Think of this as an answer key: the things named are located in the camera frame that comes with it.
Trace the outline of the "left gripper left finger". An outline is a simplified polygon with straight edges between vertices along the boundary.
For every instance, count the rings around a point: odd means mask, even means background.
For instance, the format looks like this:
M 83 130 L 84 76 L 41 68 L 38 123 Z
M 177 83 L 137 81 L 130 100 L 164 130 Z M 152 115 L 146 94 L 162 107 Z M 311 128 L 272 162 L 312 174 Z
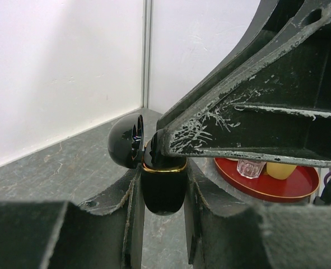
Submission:
M 140 268 L 140 169 L 70 201 L 0 201 L 0 268 Z

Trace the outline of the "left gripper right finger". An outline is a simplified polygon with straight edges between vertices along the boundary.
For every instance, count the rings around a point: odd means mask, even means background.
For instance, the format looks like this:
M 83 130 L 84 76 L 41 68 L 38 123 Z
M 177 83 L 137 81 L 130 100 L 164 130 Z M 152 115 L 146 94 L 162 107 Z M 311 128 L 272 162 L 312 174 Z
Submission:
M 184 201 L 194 268 L 331 268 L 331 205 L 245 203 L 190 161 Z

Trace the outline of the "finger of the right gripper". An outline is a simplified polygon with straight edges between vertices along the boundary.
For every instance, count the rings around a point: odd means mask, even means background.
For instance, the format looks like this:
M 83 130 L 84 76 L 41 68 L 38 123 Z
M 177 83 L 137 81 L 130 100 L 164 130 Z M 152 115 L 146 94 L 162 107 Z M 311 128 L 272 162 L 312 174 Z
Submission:
M 255 55 L 169 123 L 167 156 L 331 167 L 331 1 L 303 1 Z
M 303 1 L 260 1 L 243 37 L 234 49 L 189 93 L 172 106 L 158 121 L 156 129 L 165 128 L 190 106 L 267 45 L 294 17 Z

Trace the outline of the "black earbud charging case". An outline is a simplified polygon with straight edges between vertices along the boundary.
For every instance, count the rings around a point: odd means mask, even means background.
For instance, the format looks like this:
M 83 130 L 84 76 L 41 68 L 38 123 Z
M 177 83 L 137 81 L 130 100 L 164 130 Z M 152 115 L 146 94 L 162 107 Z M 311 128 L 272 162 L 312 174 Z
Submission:
M 142 114 L 129 114 L 112 126 L 108 137 L 108 152 L 113 162 L 122 167 L 140 167 L 145 205 L 156 215 L 171 215 L 178 212 L 184 202 L 187 158 L 164 155 L 163 165 L 155 168 L 151 164 L 151 140 L 144 143 Z

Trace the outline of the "black earbud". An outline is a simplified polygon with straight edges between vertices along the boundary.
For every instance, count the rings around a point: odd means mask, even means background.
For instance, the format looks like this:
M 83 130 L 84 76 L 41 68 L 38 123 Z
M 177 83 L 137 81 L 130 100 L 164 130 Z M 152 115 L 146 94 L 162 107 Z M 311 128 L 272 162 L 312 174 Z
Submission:
M 161 152 L 161 146 L 162 146 L 162 138 L 164 136 L 165 130 L 159 129 L 154 135 L 151 140 L 151 164 L 155 168 L 160 168 L 165 160 L 164 155 Z

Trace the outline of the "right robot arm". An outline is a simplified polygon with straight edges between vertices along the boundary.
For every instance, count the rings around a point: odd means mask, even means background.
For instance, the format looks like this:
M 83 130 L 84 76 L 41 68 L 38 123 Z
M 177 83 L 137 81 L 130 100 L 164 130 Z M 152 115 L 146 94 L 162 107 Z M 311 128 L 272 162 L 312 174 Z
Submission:
M 331 1 L 261 1 L 231 53 L 157 122 L 161 151 L 327 167 Z

